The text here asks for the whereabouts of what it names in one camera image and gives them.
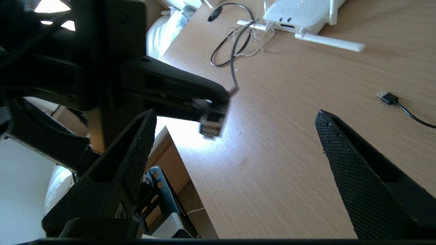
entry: power cord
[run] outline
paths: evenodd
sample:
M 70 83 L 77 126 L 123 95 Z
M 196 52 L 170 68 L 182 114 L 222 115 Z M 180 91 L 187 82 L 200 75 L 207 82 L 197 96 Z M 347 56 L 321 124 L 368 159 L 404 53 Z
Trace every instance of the power cord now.
M 413 120 L 427 126 L 430 127 L 432 129 L 436 129 L 435 125 L 429 124 L 427 122 L 422 121 L 421 119 L 419 119 L 418 117 L 416 117 L 415 115 L 413 115 L 408 109 L 406 109 L 402 104 L 400 104 L 398 102 L 398 97 L 386 92 L 384 90 L 381 90 L 380 92 L 376 93 L 377 97 L 379 97 L 384 103 L 388 104 L 388 105 L 396 105 L 399 108 L 401 108 L 401 110 L 403 110 L 404 112 L 406 112 L 407 115 L 409 115 Z
M 216 67 L 223 67 L 223 66 L 226 66 L 226 65 L 228 65 L 228 64 L 230 64 L 230 69 L 231 69 L 231 75 L 232 75 L 232 81 L 233 81 L 233 85 L 234 85 L 234 87 L 232 88 L 232 90 L 229 92 L 229 94 L 230 94 L 230 96 L 233 96 L 238 90 L 239 90 L 239 85 L 238 85 L 238 80 L 236 79 L 236 74 L 235 74 L 235 64 L 234 64 L 234 62 L 235 62 L 235 59 L 236 58 L 238 58 L 239 56 L 253 56 L 253 55 L 255 55 L 257 52 L 259 52 L 260 50 L 262 50 L 263 51 L 263 47 L 262 47 L 262 45 L 259 43 L 259 41 L 258 41 L 258 39 L 257 39 L 257 37 L 256 37 L 256 32 L 252 29 L 251 31 L 250 31 L 250 33 L 248 34 L 248 37 L 247 37 L 247 39 L 245 40 L 245 42 L 244 42 L 244 44 L 242 45 L 242 47 L 236 52 L 236 49 L 237 49 L 237 46 L 238 46 L 238 43 L 239 43 L 239 40 L 241 39 L 241 36 L 244 34 L 244 32 L 245 31 L 247 31 L 248 29 L 249 29 L 249 27 L 250 27 L 250 25 L 252 25 L 252 24 L 254 24 L 254 23 L 256 23 L 257 22 L 257 18 L 255 19 L 255 17 L 254 17 L 254 15 L 253 15 L 253 13 L 252 13 L 252 11 L 248 8 L 248 7 L 246 7 L 246 6 L 244 6 L 244 5 L 242 5 L 242 4 L 239 4 L 239 3 L 225 3 L 225 4 L 222 4 L 222 5 L 220 5 L 219 7 L 217 7 L 212 13 L 211 13 L 211 15 L 209 16 L 209 18 L 208 18 L 208 22 L 210 23 L 210 22 L 212 22 L 212 21 L 214 21 L 220 14 L 221 14 L 221 12 L 222 12 L 222 7 L 223 6 L 226 6 L 226 5 L 236 5 L 236 6 L 239 6 L 239 7 L 242 7 L 242 8 L 244 8 L 245 10 L 247 10 L 247 12 L 248 12 L 248 14 L 250 15 L 250 22 L 248 23 L 248 24 L 246 24 L 246 25 L 244 25 L 244 26 L 240 26 L 240 27 L 237 27 L 237 28 L 235 28 L 230 34 L 228 33 L 228 30 L 229 30 L 229 28 L 226 30 L 226 37 L 224 38 L 224 40 L 218 45 L 218 47 L 213 51 L 213 53 L 212 53 L 212 55 L 211 55 L 211 59 L 210 59 L 210 61 L 211 61 L 211 64 L 213 65 L 213 66 L 216 66 Z M 217 64 L 217 63 L 215 63 L 215 56 L 216 56 L 216 54 L 218 53 L 218 51 L 221 49 L 221 47 L 224 45 L 224 43 L 226 43 L 227 41 L 230 41 L 230 37 L 231 36 L 235 36 L 235 33 L 238 31 L 238 30 L 241 30 L 239 33 L 238 33 L 238 35 L 236 36 L 236 38 L 235 38 L 235 42 L 234 42 L 234 44 L 233 44 L 233 46 L 232 46 L 232 44 L 230 44 L 230 46 L 231 46 L 231 53 L 230 53 L 230 59 L 229 60 L 227 60 L 226 62 L 224 62 L 224 63 L 221 63 L 221 64 Z M 251 44 L 251 40 L 252 40 L 252 38 L 254 38 L 254 40 L 255 40 L 255 42 L 259 45 L 259 48 L 254 52 L 254 53 L 252 53 L 252 54 L 244 54 L 243 52 L 245 51 L 245 49 L 247 49 L 249 46 L 250 46 L 250 44 Z

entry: wooden desk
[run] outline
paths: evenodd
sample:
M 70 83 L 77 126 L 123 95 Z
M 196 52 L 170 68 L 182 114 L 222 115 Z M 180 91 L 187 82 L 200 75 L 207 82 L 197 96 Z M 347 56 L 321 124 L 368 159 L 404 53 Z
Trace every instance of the wooden desk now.
M 253 12 L 261 4 L 237 2 Z M 248 16 L 226 7 L 208 24 L 210 12 L 202 6 L 163 59 L 230 89 L 229 67 L 213 67 L 209 57 L 225 28 Z M 436 130 L 375 96 L 390 91 L 436 123 L 434 13 L 435 0 L 348 0 L 339 24 L 321 35 L 364 43 L 363 53 L 278 31 L 266 53 L 236 60 L 241 88 L 222 138 L 203 139 L 198 123 L 166 122 L 220 238 L 356 238 L 314 127 L 319 109 L 436 196 Z

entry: white wall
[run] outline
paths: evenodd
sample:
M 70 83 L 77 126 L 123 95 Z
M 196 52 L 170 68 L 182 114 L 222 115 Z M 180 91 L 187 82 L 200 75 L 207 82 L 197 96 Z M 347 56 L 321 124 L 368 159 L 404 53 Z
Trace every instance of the white wall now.
M 41 220 L 54 165 L 12 139 L 0 140 L 0 245 L 45 237 Z

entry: black plastic part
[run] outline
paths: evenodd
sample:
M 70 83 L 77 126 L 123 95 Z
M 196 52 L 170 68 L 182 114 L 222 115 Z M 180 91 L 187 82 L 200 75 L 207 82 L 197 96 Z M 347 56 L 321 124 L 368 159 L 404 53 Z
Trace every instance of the black plastic part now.
M 186 215 L 186 211 L 160 167 L 150 168 L 145 174 L 145 179 L 147 181 L 142 183 L 138 205 L 135 208 L 135 220 L 141 224 L 143 233 L 152 235 L 172 213 L 177 213 L 189 234 L 194 238 L 197 237 L 198 232 Z M 159 207 L 162 216 L 149 226 L 146 223 L 146 218 L 157 207 Z
M 58 237 L 75 218 L 131 218 L 154 142 L 156 115 L 139 114 L 42 220 Z
M 387 93 L 385 96 L 381 97 L 380 99 L 388 105 L 398 102 L 398 97 L 391 93 Z
M 135 239 L 142 235 L 139 223 L 132 219 L 76 218 L 67 222 L 60 238 Z
M 0 108 L 0 118 L 9 118 L 9 121 L 0 123 L 0 127 L 4 128 L 0 133 L 43 152 L 74 170 L 79 177 L 100 156 L 92 151 L 88 138 L 72 134 L 24 98 L 8 101 L 7 107 Z
M 136 240 L 88 240 L 88 239 L 41 239 L 30 245 L 430 245 L 434 240 L 278 240 L 278 239 L 136 239 Z
M 211 15 L 208 18 L 208 22 L 210 23 L 214 21 L 216 18 L 218 18 L 218 16 L 221 14 L 221 11 L 222 11 L 222 6 L 212 11 Z
M 24 32 L 47 28 L 40 19 L 49 17 L 24 13 L 23 4 L 9 2 L 14 0 L 0 9 L 0 45 L 7 51 L 0 53 L 0 62 L 29 38 Z M 7 69 L 0 68 L 0 89 L 8 99 L 33 96 L 79 111 L 98 111 L 89 117 L 89 125 L 105 149 L 148 109 L 200 121 L 210 110 L 228 107 L 230 95 L 221 85 L 144 57 L 143 1 L 70 2 L 76 31 L 58 29 Z M 197 101 L 212 103 L 198 107 Z
M 359 239 L 436 238 L 436 199 L 333 114 L 315 126 Z

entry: white router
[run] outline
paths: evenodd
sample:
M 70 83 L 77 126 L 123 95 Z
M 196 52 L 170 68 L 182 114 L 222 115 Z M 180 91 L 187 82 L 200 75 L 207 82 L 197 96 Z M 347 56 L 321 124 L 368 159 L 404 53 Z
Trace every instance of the white router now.
M 271 6 L 264 0 L 266 25 L 252 24 L 250 27 L 262 31 L 270 28 L 295 33 L 295 38 L 313 43 L 362 52 L 364 44 L 322 37 L 317 34 L 325 24 L 336 25 L 337 10 L 345 0 L 277 0 Z M 250 21 L 239 20 L 239 25 Z

